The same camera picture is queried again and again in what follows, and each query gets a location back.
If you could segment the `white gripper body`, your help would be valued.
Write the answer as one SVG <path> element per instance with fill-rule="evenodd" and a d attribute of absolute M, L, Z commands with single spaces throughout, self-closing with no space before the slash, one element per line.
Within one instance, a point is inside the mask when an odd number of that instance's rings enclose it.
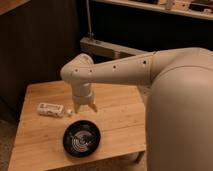
<path fill-rule="evenodd" d="M 94 101 L 94 93 L 90 83 L 72 84 L 73 101 L 79 105 L 87 105 Z"/>

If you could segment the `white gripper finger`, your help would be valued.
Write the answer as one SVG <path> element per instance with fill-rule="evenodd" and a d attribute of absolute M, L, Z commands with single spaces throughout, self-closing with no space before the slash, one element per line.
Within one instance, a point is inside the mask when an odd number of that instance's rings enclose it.
<path fill-rule="evenodd" d="M 75 111 L 75 113 L 78 113 L 79 109 L 80 109 L 80 105 L 75 103 L 74 104 L 74 111 Z"/>
<path fill-rule="evenodd" d="M 88 106 L 89 106 L 91 109 L 93 109 L 94 112 L 98 112 L 98 109 L 97 109 L 97 106 L 96 106 L 95 103 L 90 103 Z"/>

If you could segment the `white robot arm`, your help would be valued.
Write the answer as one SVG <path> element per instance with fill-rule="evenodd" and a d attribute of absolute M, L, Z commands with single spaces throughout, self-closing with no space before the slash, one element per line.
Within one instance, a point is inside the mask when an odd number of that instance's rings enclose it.
<path fill-rule="evenodd" d="M 76 107 L 93 102 L 93 83 L 147 87 L 147 171 L 213 171 L 213 51 L 161 50 L 99 64 L 81 53 L 60 75 Z"/>

